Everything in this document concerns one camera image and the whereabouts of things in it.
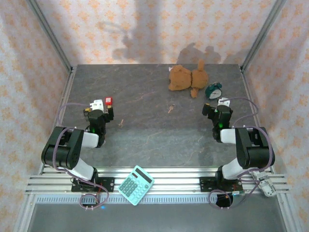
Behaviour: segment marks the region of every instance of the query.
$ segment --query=alarm clock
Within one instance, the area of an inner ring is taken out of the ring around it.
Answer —
[[[209,85],[205,90],[206,98],[209,100],[214,100],[222,95],[221,91],[222,85],[219,82],[215,82],[211,85]]]

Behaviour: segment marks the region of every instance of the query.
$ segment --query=patterned wallpaper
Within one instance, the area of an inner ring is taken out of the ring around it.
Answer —
[[[72,65],[241,64],[275,0],[38,0]]]
[[[0,1],[0,38],[0,231],[11,232],[68,74],[25,0]]]
[[[309,228],[309,2],[287,1],[246,72],[298,215]]]

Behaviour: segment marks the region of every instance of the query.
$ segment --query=purple cable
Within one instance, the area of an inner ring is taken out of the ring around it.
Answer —
[[[254,116],[254,115],[256,115],[256,114],[259,112],[259,108],[257,107],[257,105],[256,105],[253,101],[251,101],[251,100],[249,100],[249,99],[247,99],[247,98],[236,97],[236,98],[230,98],[230,99],[223,100],[223,102],[224,102],[224,101],[229,101],[229,100],[234,100],[234,99],[243,99],[243,100],[250,101],[250,102],[255,106],[255,108],[256,108],[256,113],[255,113],[255,114],[251,114],[251,115],[247,115],[247,116],[240,117],[239,119],[237,119],[237,120],[234,122],[234,124],[233,124],[232,127],[234,127],[234,125],[236,124],[236,122],[238,122],[239,120],[241,120],[241,119],[243,119],[243,118],[245,118],[245,117]],[[239,206],[241,203],[243,203],[246,199],[248,199],[248,198],[252,195],[252,193],[254,192],[254,190],[258,187],[258,185],[260,184],[260,181],[259,181],[259,180],[243,180],[243,179],[241,179],[241,177],[244,176],[244,175],[246,175],[246,174],[250,174],[250,172],[252,172],[252,171],[260,171],[260,172],[262,172],[262,171],[266,170],[267,168],[269,168],[270,165],[271,165],[271,163],[272,163],[272,158],[273,158],[273,157],[272,157],[272,146],[271,146],[270,138],[269,138],[269,136],[266,134],[266,132],[263,131],[261,128],[256,127],[256,126],[249,126],[249,127],[245,127],[245,128],[254,128],[254,129],[257,129],[257,130],[259,130],[259,131],[265,136],[265,138],[266,138],[266,140],[267,140],[267,144],[268,144],[268,149],[269,149],[269,160],[268,160],[268,164],[267,164],[264,168],[257,168],[257,169],[246,170],[246,171],[244,171],[243,173],[241,173],[241,174],[239,174],[239,175],[237,176],[237,177],[239,178],[239,180],[242,181],[242,182],[254,182],[254,183],[255,183],[255,186],[254,186],[254,188],[253,188],[247,195],[245,195],[245,196],[240,200],[240,202],[238,202],[236,205],[230,206],[230,207],[228,207],[228,208],[225,209],[225,208],[221,208],[221,207],[219,207],[219,206],[217,206],[217,205],[212,204],[212,203],[210,202],[210,197],[211,197],[211,194],[212,194],[212,193],[214,193],[214,192],[221,192],[221,193],[225,194],[225,195],[228,196],[228,197],[229,197],[229,195],[227,194],[227,192],[225,192],[225,191],[223,191],[223,190],[220,190],[220,189],[214,189],[213,191],[211,191],[211,192],[208,194],[208,202],[209,202],[209,204],[211,205],[211,207],[213,207],[213,208],[215,208],[215,209],[224,209],[224,210],[227,210],[227,209],[230,209],[230,208],[235,208],[235,207]]]
[[[249,115],[245,115],[245,116],[240,117],[239,119],[237,119],[237,120],[233,123],[232,128],[235,126],[235,124],[236,124],[239,120],[242,120],[242,119],[244,119],[244,118],[246,118],[246,117],[255,116],[255,115],[257,115],[257,114],[259,113],[259,107],[257,107],[257,105],[256,105],[253,101],[251,101],[251,100],[249,100],[249,99],[247,99],[247,98],[235,97],[235,98],[229,98],[229,99],[222,100],[221,102],[230,101],[230,100],[236,100],[236,99],[242,99],[242,100],[246,100],[246,101],[251,102],[251,103],[255,106],[256,112],[255,112],[254,114],[249,114]]]
[[[99,199],[99,197],[96,196],[95,194],[88,193],[88,194],[82,195],[82,196],[80,197],[80,199],[79,199],[79,205],[80,205],[82,208],[84,208],[84,209],[88,209],[88,206],[83,206],[83,204],[82,204],[82,199],[83,199],[83,197],[85,197],[85,196],[93,196],[93,197],[96,199],[96,201],[98,202],[98,204],[96,204],[95,206],[92,206],[92,207],[91,207],[91,209],[93,210],[93,209],[95,209],[95,208],[101,207],[101,206],[108,200],[109,193],[108,193],[107,189],[104,188],[102,185],[98,185],[98,184],[92,183],[92,182],[90,182],[90,181],[84,180],[84,179],[82,179],[82,178],[80,178],[80,177],[78,177],[78,176],[76,176],[76,175],[70,173],[70,172],[69,172],[68,170],[66,170],[66,169],[60,169],[60,168],[58,168],[57,165],[56,165],[56,154],[57,154],[57,150],[58,150],[58,146],[59,146],[61,137],[63,136],[63,134],[64,134],[65,132],[67,132],[68,130],[73,130],[73,129],[74,129],[74,128],[65,128],[65,129],[60,133],[60,135],[59,135],[59,137],[58,137],[58,139],[57,139],[57,142],[56,142],[56,144],[55,144],[54,151],[53,151],[53,167],[54,167],[57,171],[60,171],[60,172],[65,171],[68,175],[72,176],[73,178],[76,178],[77,180],[79,180],[79,181],[81,181],[81,182],[84,182],[84,183],[87,183],[87,184],[89,184],[89,185],[93,185],[93,186],[95,186],[95,187],[101,188],[102,190],[104,190],[104,191],[106,192],[106,194],[107,194],[107,195],[106,195],[106,198],[105,198],[105,200],[102,201],[101,203],[99,203],[99,202],[100,202],[100,199]]]
[[[60,121],[60,112],[61,112],[61,110],[62,110],[64,107],[66,107],[66,106],[68,106],[68,105],[79,105],[79,106],[86,106],[86,107],[89,107],[89,106],[90,106],[90,105],[81,104],[81,103],[66,103],[66,104],[62,105],[62,106],[59,108],[58,113],[57,113],[57,121],[58,121],[58,123],[59,123],[59,126],[61,126],[61,127],[62,127],[62,123],[61,123],[61,121]]]

